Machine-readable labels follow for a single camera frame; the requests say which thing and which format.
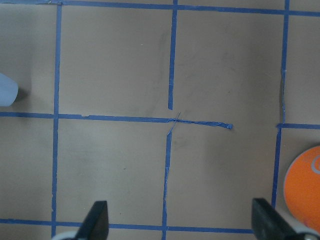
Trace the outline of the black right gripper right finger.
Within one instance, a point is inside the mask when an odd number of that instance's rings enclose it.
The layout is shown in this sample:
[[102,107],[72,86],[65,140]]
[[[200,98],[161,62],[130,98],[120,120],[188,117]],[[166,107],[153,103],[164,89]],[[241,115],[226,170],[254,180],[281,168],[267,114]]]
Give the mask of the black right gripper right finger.
[[300,235],[264,198],[252,200],[251,228],[257,240],[300,239]]

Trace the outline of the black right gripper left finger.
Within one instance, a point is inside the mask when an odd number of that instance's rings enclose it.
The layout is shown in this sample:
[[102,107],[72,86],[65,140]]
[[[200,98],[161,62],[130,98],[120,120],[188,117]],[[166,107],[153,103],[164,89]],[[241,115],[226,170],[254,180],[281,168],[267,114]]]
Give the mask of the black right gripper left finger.
[[108,203],[106,200],[95,201],[85,217],[75,240],[106,240],[109,235]]

